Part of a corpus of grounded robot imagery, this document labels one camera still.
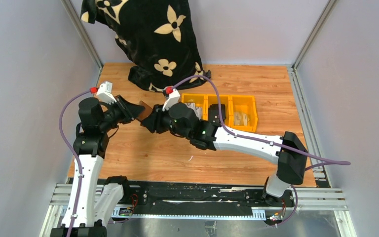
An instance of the white wall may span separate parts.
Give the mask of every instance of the white wall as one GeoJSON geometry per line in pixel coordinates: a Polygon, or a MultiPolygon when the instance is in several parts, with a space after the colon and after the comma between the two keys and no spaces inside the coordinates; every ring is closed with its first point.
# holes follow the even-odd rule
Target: white wall
{"type": "Polygon", "coordinates": [[[379,236],[379,1],[340,0],[300,66],[318,138],[359,237],[379,236]]]}
{"type": "MultiPolygon", "coordinates": [[[[80,12],[82,0],[71,1],[80,12]]],[[[291,64],[326,2],[189,0],[201,59],[213,64],[291,64]]],[[[104,63],[129,61],[107,26],[84,26],[104,63]]]]}
{"type": "MultiPolygon", "coordinates": [[[[72,157],[60,110],[97,73],[59,0],[0,1],[0,236],[38,236],[72,157]]],[[[64,123],[70,138],[74,107],[64,123]]]]}

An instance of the gray floor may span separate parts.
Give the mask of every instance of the gray floor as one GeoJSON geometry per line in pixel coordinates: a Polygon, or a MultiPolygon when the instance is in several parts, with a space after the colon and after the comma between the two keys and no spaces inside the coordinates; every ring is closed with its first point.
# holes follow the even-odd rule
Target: gray floor
{"type": "Polygon", "coordinates": [[[340,237],[332,211],[301,211],[277,229],[264,227],[262,221],[132,219],[107,229],[108,237],[340,237]]]}

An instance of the yellow bin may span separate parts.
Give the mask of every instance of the yellow bin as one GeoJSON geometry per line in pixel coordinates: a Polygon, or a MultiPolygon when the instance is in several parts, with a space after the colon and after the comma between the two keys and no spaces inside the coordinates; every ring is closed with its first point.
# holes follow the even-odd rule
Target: yellow bin
{"type": "MultiPolygon", "coordinates": [[[[255,97],[253,95],[220,95],[222,104],[226,106],[225,125],[240,131],[255,132],[258,125],[255,97]],[[249,118],[247,125],[234,125],[234,112],[242,112],[249,118]]],[[[181,102],[195,103],[197,107],[203,107],[203,120],[208,120],[208,108],[217,104],[215,94],[183,93],[181,102]]]]}

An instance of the wood surface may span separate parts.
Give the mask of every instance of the wood surface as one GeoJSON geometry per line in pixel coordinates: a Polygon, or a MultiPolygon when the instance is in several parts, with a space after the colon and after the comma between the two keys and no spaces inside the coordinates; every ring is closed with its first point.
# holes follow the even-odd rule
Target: wood surface
{"type": "MultiPolygon", "coordinates": [[[[111,81],[112,94],[120,94],[131,103],[142,100],[150,106],[163,104],[165,98],[161,93],[143,91],[127,80],[132,66],[105,64],[99,83],[111,81]]],[[[255,96],[256,133],[283,135],[291,131],[305,144],[286,67],[205,65],[205,69],[211,70],[221,94],[255,96]]],[[[212,94],[214,90],[205,83],[181,93],[212,94]]],[[[69,176],[73,175],[73,169],[74,165],[69,176]]],[[[275,170],[276,165],[264,159],[229,151],[202,151],[169,132],[151,134],[134,121],[120,125],[110,140],[99,177],[125,175],[133,180],[263,185],[275,170]]],[[[306,172],[303,186],[316,186],[311,171],[306,172]]]]}

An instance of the robotic arm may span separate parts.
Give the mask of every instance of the robotic arm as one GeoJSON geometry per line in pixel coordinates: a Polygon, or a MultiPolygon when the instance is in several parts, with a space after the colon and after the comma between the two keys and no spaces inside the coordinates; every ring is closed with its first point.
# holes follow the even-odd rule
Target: robotic arm
{"type": "Polygon", "coordinates": [[[249,135],[272,142],[267,144],[248,140],[229,134],[219,123],[199,119],[191,108],[179,102],[180,95],[176,89],[167,87],[164,90],[166,102],[151,108],[143,102],[135,105],[119,95],[114,97],[111,88],[112,83],[106,81],[96,93],[100,101],[91,97],[79,103],[81,123],[76,127],[74,150],[78,154],[80,165],[75,160],[75,176],[68,209],[61,227],[52,229],[51,237],[107,235],[106,226],[115,205],[130,198],[128,180],[123,176],[116,176],[106,180],[101,198],[95,203],[98,175],[109,142],[107,132],[118,128],[119,123],[130,123],[135,119],[152,133],[170,131],[175,136],[185,137],[202,150],[237,151],[277,164],[277,171],[267,178],[262,194],[269,205],[278,202],[291,184],[298,185],[303,182],[307,157],[272,145],[273,142],[281,143],[306,151],[294,133],[286,132],[284,137],[280,137],[230,129],[238,135],[249,135]]]}

